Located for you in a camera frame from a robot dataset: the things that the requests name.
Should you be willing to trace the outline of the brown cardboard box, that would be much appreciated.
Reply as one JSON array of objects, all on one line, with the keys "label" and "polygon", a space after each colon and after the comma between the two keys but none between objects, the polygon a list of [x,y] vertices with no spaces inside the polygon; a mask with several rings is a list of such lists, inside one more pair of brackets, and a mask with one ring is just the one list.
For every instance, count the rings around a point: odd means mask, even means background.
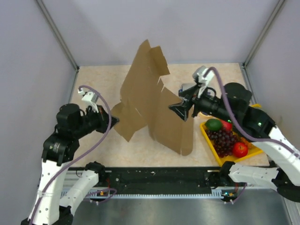
[{"label": "brown cardboard box", "polygon": [[161,47],[143,41],[121,86],[120,102],[111,110],[120,120],[114,129],[130,141],[136,131],[147,127],[152,140],[187,156],[193,151],[194,121],[183,121],[168,108],[180,102],[161,80],[169,73]]}]

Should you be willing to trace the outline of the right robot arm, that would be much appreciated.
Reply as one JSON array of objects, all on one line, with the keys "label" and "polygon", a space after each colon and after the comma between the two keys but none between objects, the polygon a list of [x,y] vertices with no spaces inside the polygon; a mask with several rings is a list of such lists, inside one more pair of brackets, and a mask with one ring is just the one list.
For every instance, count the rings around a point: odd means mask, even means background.
[{"label": "right robot arm", "polygon": [[243,85],[231,82],[221,87],[221,98],[211,97],[208,87],[196,84],[179,93],[182,101],[169,106],[181,119],[204,112],[233,123],[233,130],[266,153],[276,168],[243,166],[226,161],[220,170],[223,185],[247,183],[273,189],[293,202],[300,201],[300,152],[283,136],[274,120],[263,110],[249,106],[252,93]]}]

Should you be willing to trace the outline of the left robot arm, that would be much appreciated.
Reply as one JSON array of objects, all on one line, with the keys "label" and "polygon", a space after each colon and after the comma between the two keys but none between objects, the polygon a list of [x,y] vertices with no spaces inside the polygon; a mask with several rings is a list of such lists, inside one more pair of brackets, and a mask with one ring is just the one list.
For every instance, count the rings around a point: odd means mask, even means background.
[{"label": "left robot arm", "polygon": [[67,171],[60,169],[73,161],[79,140],[93,131],[105,133],[119,122],[110,117],[102,106],[97,111],[88,106],[85,111],[77,104],[63,105],[56,115],[54,132],[45,140],[42,153],[42,173],[35,204],[23,225],[70,225],[75,212],[96,185],[106,182],[104,166],[88,163],[79,180],[65,196],[61,196]]}]

